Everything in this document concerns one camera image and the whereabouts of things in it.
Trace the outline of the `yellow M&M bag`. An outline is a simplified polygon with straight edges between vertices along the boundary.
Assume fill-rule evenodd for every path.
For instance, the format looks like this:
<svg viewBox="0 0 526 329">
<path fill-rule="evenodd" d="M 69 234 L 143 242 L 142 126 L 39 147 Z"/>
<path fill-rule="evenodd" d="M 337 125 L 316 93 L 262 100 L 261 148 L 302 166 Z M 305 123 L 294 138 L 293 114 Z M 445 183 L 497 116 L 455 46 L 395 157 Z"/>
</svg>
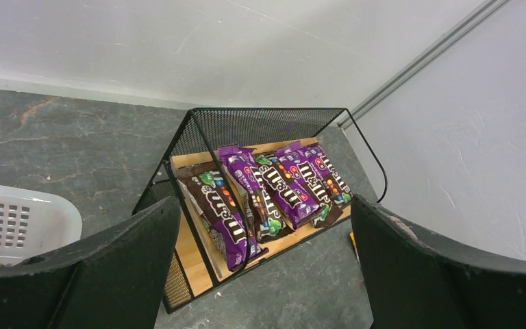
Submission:
<svg viewBox="0 0 526 329">
<path fill-rule="evenodd" d="M 354 254 L 355 254 L 355 258 L 359 262 L 360 261 L 360 257 L 359 257 L 358 249 L 357 249 L 357 246 L 356 246 L 356 243 L 355 243 L 354 233 L 352 233 L 352 232 L 349 233 L 349 239 L 350 239 L 351 246 L 352 246 L 352 249 L 353 249 Z"/>
</svg>

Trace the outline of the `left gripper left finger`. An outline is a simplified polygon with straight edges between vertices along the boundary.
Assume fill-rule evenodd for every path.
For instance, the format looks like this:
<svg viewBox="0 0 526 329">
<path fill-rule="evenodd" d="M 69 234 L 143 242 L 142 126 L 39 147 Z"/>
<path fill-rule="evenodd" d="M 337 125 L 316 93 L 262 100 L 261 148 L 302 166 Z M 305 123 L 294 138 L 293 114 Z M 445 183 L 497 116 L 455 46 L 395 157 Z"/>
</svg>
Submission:
<svg viewBox="0 0 526 329">
<path fill-rule="evenodd" d="M 167 197 L 84 239 L 0 265 L 0 328 L 153 328 L 180 217 Z"/>
</svg>

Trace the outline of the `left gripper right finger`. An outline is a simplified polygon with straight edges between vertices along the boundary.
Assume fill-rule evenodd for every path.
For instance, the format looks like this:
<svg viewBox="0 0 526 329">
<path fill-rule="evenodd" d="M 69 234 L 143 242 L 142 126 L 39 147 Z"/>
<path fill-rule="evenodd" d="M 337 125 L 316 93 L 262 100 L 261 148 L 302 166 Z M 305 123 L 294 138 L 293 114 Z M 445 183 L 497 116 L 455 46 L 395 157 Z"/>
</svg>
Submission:
<svg viewBox="0 0 526 329">
<path fill-rule="evenodd" d="M 455 241 L 359 195 L 351 225 L 374 328 L 526 328 L 526 260 Z"/>
</svg>

